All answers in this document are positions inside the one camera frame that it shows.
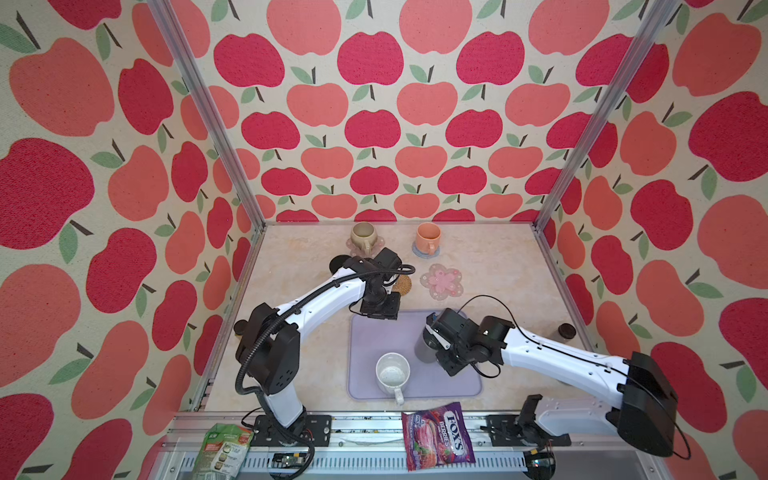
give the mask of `purple candy bag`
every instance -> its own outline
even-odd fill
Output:
[[[475,463],[459,402],[411,415],[403,413],[402,435],[409,472],[447,463]]]

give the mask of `green snack bag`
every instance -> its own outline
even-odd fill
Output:
[[[253,432],[238,425],[217,423],[208,430],[197,453],[193,480],[232,480],[243,464]]]

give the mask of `purple tray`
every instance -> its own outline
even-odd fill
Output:
[[[376,362],[388,352],[403,355],[411,366],[411,376],[402,391],[406,399],[479,395],[482,382],[475,370],[466,367],[451,377],[437,362],[424,363],[416,358],[416,340],[421,339],[426,317],[433,312],[435,310],[401,310],[397,320],[353,316],[349,336],[349,396],[356,400],[390,398],[376,384]]]

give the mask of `mug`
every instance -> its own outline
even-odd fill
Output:
[[[362,250],[367,257],[370,257],[371,252],[373,252],[373,247],[379,239],[379,235],[376,233],[376,228],[374,228],[372,224],[368,222],[360,222],[352,227],[352,233],[349,235],[349,238],[352,239],[352,243]]]
[[[422,223],[416,229],[416,248],[427,255],[434,255],[440,247],[440,227],[434,223]]]
[[[402,405],[406,402],[402,389],[411,376],[411,366],[408,360],[399,353],[385,353],[376,362],[376,379],[382,392],[395,396],[395,402]]]

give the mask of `wallpaper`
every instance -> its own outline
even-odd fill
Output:
[[[188,2],[175,3],[184,23]],[[628,13],[624,0],[194,3],[210,21],[198,66],[273,222],[532,220],[647,9]],[[193,49],[197,28],[185,26]],[[649,69],[636,101],[660,87]],[[601,138],[596,158],[610,157],[615,127]]]
[[[551,222],[594,346],[651,355],[680,397],[676,480],[768,478],[766,13],[680,4],[646,59],[660,89],[633,91],[641,68],[609,119],[618,149],[590,155]]]
[[[146,3],[8,0],[0,44],[0,479],[144,479],[250,221]]]

